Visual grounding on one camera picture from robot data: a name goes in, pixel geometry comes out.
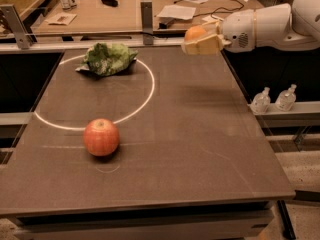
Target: white robotic arm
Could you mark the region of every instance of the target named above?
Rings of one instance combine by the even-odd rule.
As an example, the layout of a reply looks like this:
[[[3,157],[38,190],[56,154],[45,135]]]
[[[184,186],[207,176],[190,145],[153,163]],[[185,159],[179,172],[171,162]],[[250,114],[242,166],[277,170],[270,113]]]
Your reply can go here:
[[[294,0],[291,6],[281,4],[257,10],[245,10],[228,16],[220,26],[214,27],[212,34],[219,45],[231,52],[252,51],[255,47],[271,46],[284,51],[312,50],[320,47],[320,0]],[[189,54],[208,54],[208,34],[183,44],[188,53],[188,45],[198,47]],[[211,54],[217,52],[212,47]]]

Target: desk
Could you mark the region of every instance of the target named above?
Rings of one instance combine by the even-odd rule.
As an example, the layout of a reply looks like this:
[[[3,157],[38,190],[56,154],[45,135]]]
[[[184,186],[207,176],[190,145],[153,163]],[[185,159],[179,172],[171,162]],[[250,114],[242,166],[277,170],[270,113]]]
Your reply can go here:
[[[77,0],[78,6],[70,13],[77,14],[77,17],[68,26],[55,26],[43,22],[35,31],[38,36],[41,35],[85,35],[100,33],[130,33],[141,32],[141,9],[142,0],[118,0],[119,6],[116,8],[103,5],[100,0]],[[156,16],[165,5],[173,4],[173,0],[151,0],[153,6],[153,15]],[[262,8],[263,6],[257,0],[243,2],[245,9]],[[210,13],[218,7],[226,8],[239,7],[239,4],[229,0],[209,0],[201,5],[191,2],[180,2],[178,5],[196,7],[195,14]],[[60,4],[51,11],[47,17],[62,12]],[[229,14],[217,14],[220,17],[226,17]],[[170,29],[165,32],[184,32],[192,25],[203,23],[201,18],[195,17],[190,21],[177,21]],[[159,27],[159,18],[154,17],[153,28],[157,32]]]
[[[294,197],[222,55],[138,51],[99,80],[74,71],[85,50],[65,53],[1,169],[0,217],[20,221],[20,237],[254,236],[274,200]],[[74,129],[97,117],[119,122],[109,159],[89,155]]]

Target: wire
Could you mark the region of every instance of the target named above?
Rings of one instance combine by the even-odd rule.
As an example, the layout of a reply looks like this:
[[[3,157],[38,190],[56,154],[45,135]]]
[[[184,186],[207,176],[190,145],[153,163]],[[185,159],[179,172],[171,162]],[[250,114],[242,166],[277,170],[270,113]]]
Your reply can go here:
[[[179,3],[179,2],[182,2],[182,1],[197,1],[197,0],[178,0],[178,1],[174,1],[173,3],[176,4],[176,3]],[[228,1],[232,1],[232,2],[236,2],[239,4],[239,7],[235,7],[235,8],[226,8],[226,7],[219,7],[217,9],[215,9],[214,11],[212,12],[208,12],[208,13],[199,13],[197,15],[194,15],[193,17],[198,17],[198,16],[201,16],[201,15],[208,15],[208,14],[214,14],[214,13],[232,13],[232,12],[235,12],[235,11],[240,11],[243,7],[244,7],[244,4],[241,3],[240,1],[238,0],[228,0]]]

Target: metal bracket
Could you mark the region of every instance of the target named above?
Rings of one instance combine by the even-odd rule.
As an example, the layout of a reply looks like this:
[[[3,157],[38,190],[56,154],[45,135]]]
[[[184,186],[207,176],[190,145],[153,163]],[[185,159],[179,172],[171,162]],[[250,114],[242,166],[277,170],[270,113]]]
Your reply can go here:
[[[141,1],[141,20],[143,44],[153,44],[153,19],[152,19],[152,2]]]
[[[13,4],[3,4],[0,6],[4,17],[6,18],[9,26],[14,34],[17,45],[20,49],[28,49],[33,41],[27,33],[23,23]]]

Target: gray tabletop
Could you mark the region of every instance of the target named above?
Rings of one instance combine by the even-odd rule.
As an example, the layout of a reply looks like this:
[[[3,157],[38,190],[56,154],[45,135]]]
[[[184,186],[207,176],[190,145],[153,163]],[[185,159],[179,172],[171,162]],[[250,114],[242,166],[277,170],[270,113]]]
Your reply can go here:
[[[0,170],[1,216],[294,196],[221,55],[137,50],[127,70],[101,79],[75,72],[85,50],[65,53]],[[83,127],[100,117],[120,132],[111,158],[82,142]]]

